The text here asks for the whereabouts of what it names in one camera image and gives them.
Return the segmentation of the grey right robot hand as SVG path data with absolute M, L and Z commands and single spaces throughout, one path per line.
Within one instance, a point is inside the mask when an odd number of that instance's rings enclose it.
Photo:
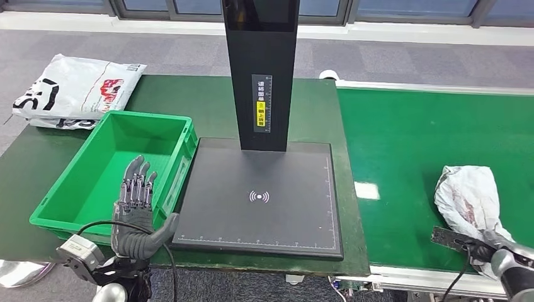
M 497 251 L 494 246 L 461 233 L 456 235 L 454 242 L 459 244 L 462 252 L 468 253 L 472 259 L 480 262 L 490 263 Z

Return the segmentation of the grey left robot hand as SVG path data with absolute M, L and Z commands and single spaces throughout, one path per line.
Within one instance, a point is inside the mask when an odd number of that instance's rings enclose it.
M 176 232 L 177 213 L 169 214 L 162 226 L 154 229 L 152 197 L 157 172 L 149 174 L 150 167 L 144 156 L 138 155 L 125 169 L 111 229 L 111 247 L 119 257 L 150 259 Z

